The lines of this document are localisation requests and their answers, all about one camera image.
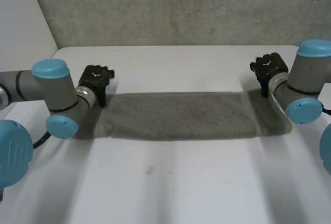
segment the cloth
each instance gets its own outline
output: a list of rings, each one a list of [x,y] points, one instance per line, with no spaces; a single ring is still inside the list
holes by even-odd
[[[107,96],[94,106],[77,137],[175,141],[277,136],[291,122],[261,96],[240,93],[133,93]]]

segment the gray robot arm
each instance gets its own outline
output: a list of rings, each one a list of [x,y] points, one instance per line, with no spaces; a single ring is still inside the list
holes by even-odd
[[[268,79],[268,88],[292,122],[308,124],[322,114],[318,97],[329,82],[331,41],[307,40],[300,45],[291,72],[273,75]]]
[[[87,66],[75,88],[67,64],[60,59],[40,61],[31,70],[0,72],[0,110],[13,102],[44,100],[50,112],[47,131],[70,138],[95,102],[105,103],[106,85],[113,78],[114,71],[107,67]],[[28,171],[32,156],[28,131],[15,121],[0,120],[0,202],[4,188]]]
[[[67,64],[60,59],[36,63],[32,70],[0,72],[0,109],[13,102],[44,100],[51,116],[47,131],[70,138],[96,102],[92,88],[74,87]]]

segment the black cable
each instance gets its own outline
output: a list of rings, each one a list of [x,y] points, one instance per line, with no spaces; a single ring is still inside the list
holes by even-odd
[[[49,132],[45,132],[45,134],[36,143],[33,144],[33,149],[36,149],[44,144],[50,136],[51,134]]]

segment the white wall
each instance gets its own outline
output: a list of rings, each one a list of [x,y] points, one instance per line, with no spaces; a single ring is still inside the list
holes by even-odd
[[[0,71],[30,69],[56,51],[37,0],[0,0]]]

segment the light blue joint cover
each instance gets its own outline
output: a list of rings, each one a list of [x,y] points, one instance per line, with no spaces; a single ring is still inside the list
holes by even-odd
[[[70,74],[70,70],[61,59],[46,59],[35,63],[32,66],[33,75],[44,79],[59,79]]]
[[[331,57],[331,40],[309,39],[301,43],[297,54],[301,57]]]
[[[0,189],[17,183],[28,171],[33,144],[19,123],[0,120]]]
[[[331,124],[324,130],[320,140],[320,157],[327,173],[331,175]]]
[[[47,131],[59,138],[68,139],[76,134],[79,127],[77,123],[64,115],[51,115],[46,121]]]
[[[296,124],[308,124],[315,121],[322,114],[323,107],[316,98],[301,98],[291,104],[285,110],[286,116]]]

